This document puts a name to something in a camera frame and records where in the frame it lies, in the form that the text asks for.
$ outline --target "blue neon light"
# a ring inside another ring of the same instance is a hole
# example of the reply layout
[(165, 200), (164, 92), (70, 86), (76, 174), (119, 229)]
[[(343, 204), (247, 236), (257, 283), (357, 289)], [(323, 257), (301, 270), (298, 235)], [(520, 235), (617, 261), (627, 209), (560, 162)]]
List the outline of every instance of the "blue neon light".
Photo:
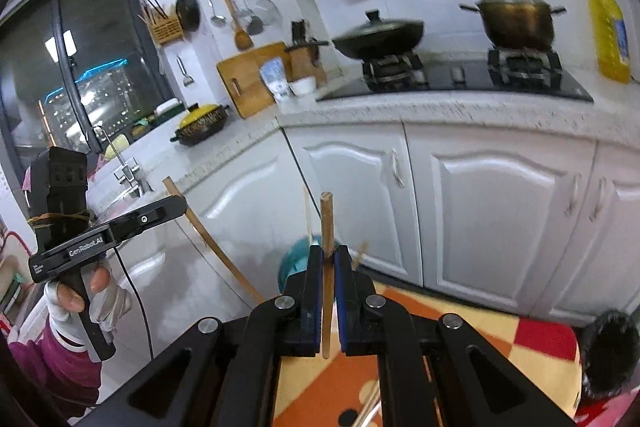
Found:
[[(82, 82), (84, 80), (88, 80), (89, 78), (91, 78), (95, 74), (100, 73), (101, 71), (113, 70), (114, 68), (125, 66), (127, 62), (128, 60), (126, 58), (119, 58), (118, 60), (112, 60), (111, 62), (107, 62), (105, 64), (101, 64), (100, 66), (96, 66), (95, 68), (91, 68), (90, 70), (86, 70), (83, 74), (80, 75), (80, 78), (78, 78), (74, 82), (74, 84), (77, 84), (78, 82)], [(50, 97), (62, 91), (62, 89), (63, 89), (62, 87), (59, 87), (58, 89), (54, 89), (53, 91), (51, 91), (47, 96), (44, 97), (44, 103), (47, 103), (47, 100), (49, 100)]]

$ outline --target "black glass cooktop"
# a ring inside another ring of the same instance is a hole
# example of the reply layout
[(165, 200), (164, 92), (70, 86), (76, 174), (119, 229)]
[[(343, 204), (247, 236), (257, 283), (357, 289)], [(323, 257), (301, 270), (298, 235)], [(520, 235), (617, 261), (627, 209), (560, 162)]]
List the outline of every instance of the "black glass cooktop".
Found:
[(519, 78), (505, 71), (490, 70), (485, 60), (452, 62), (437, 66), (426, 65), (422, 73), (416, 72), (410, 82), (376, 85), (364, 77), (356, 78), (349, 84), (329, 93), (320, 100), (335, 100), (351, 96), (364, 96), (379, 92), (412, 91), (500, 91), (540, 94), (559, 98), (572, 98), (593, 103), (591, 95), (564, 70), (548, 71), (535, 75), (535, 78)]

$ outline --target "hanging frying pan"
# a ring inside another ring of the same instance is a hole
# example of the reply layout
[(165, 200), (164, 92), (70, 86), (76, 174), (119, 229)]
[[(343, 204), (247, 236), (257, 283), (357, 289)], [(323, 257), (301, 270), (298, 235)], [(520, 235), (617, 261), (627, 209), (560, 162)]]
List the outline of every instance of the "hanging frying pan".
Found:
[(194, 32), (200, 26), (200, 6), (198, 6), (198, 1), (176, 0), (175, 12), (184, 31)]

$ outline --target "cooking oil bottle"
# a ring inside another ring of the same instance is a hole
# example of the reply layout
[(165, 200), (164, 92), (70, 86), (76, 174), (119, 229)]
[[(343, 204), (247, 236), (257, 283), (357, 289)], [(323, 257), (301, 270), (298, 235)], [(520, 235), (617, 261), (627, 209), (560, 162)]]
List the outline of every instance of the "cooking oil bottle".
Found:
[(616, 0), (589, 0), (598, 69), (603, 76), (628, 84), (629, 47), (622, 10)]

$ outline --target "window glass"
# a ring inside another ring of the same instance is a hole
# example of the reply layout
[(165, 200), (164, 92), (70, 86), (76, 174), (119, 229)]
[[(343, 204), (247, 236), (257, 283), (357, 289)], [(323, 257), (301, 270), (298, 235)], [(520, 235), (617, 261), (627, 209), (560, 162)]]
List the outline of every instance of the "window glass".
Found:
[(2, 108), (24, 170), (50, 145), (89, 150), (73, 133), (80, 128), (57, 60), (50, 0), (30, 1), (0, 26)]
[[(72, 71), (89, 120), (115, 136), (164, 102), (127, 0), (60, 0)], [(98, 139), (105, 140), (101, 133)]]

